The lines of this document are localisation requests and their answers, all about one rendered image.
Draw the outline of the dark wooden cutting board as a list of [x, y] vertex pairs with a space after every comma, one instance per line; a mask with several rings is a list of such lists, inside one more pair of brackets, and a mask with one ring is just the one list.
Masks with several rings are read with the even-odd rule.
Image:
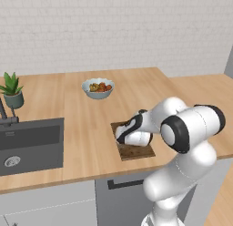
[[155, 153], [150, 145], [152, 139], [152, 133], [143, 131], [130, 133], [126, 136], [124, 144], [116, 144], [121, 159], [125, 161], [155, 157]]

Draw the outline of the pale blue bowl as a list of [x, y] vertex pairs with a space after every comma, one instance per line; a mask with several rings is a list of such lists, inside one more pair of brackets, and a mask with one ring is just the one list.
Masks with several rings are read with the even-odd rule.
[[[106, 91], [106, 92], [98, 92], [98, 91], [97, 92], [91, 92], [89, 90], [89, 85], [90, 84], [97, 83], [99, 85], [101, 82], [104, 82], [107, 85], [111, 85], [112, 89], [109, 90], [109, 91]], [[86, 95], [88, 97], [92, 98], [92, 99], [107, 98], [111, 94], [111, 92], [113, 91], [114, 87], [115, 87], [115, 83], [112, 80], [109, 80], [107, 78], [101, 78], [101, 77], [91, 78], [91, 79], [88, 79], [88, 80], [86, 80], [85, 82], [82, 83], [82, 89], [85, 91]]]

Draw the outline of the red-orange fruit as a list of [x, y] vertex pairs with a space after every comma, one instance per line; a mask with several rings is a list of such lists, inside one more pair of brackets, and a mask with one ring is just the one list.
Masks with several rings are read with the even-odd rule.
[[106, 83], [104, 82], [101, 82], [99, 84], [99, 89], [98, 89], [98, 92], [106, 92], [106, 91], [109, 91], [112, 89], [112, 86], [111, 85], [107, 85]]

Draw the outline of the dark grey sink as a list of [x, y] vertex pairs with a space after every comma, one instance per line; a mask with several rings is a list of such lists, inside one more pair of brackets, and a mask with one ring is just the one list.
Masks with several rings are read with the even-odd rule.
[[0, 125], [0, 177], [63, 167], [64, 118]]

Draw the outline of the grey dishwasher front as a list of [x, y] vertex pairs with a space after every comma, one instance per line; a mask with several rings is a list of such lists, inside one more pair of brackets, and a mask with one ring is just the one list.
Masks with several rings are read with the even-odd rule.
[[[180, 226], [177, 208], [196, 183], [186, 184], [172, 172], [160, 169], [95, 181], [98, 226]], [[143, 180], [141, 185], [110, 190], [107, 181], [115, 183]]]

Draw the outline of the green plant in grey pot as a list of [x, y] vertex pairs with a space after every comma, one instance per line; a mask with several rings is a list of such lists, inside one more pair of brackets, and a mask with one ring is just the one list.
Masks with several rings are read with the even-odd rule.
[[4, 73], [5, 84], [0, 85], [0, 90], [5, 98], [5, 103], [9, 108], [19, 109], [24, 105], [24, 96], [22, 92], [23, 87], [19, 87], [19, 78], [13, 73], [9, 76], [8, 73]]

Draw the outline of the dark grey tap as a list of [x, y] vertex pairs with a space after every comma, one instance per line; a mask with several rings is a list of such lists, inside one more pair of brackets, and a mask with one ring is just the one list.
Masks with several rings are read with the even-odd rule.
[[1, 114], [1, 118], [0, 118], [0, 125], [4, 126], [5, 128], [10, 127], [12, 124], [16, 124], [19, 122], [19, 117], [17, 117], [15, 115], [15, 111], [13, 108], [11, 108], [12, 117], [8, 117], [5, 113], [5, 108], [2, 102], [2, 99], [0, 98], [0, 114]]

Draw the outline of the light grey drawer front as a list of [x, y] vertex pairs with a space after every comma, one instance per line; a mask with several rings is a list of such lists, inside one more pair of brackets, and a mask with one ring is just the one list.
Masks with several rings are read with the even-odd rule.
[[37, 210], [96, 197], [93, 180], [0, 195], [0, 215]]

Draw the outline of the light grey cupboard door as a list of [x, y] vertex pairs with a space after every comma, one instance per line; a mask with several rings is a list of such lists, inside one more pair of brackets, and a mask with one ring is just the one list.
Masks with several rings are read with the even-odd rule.
[[97, 226], [96, 200], [10, 213], [5, 219], [8, 226]]

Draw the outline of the grey tall cabinet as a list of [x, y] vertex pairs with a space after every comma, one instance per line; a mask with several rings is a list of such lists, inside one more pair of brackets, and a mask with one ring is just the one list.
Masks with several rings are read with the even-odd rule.
[[233, 47], [231, 47], [224, 74], [233, 79]]

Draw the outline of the light grey cabinet side panel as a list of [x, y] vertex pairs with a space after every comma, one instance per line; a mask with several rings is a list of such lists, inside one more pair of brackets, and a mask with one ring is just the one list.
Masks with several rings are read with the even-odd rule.
[[184, 219], [185, 226], [204, 226], [232, 161], [233, 158], [218, 160], [209, 174], [198, 181]]

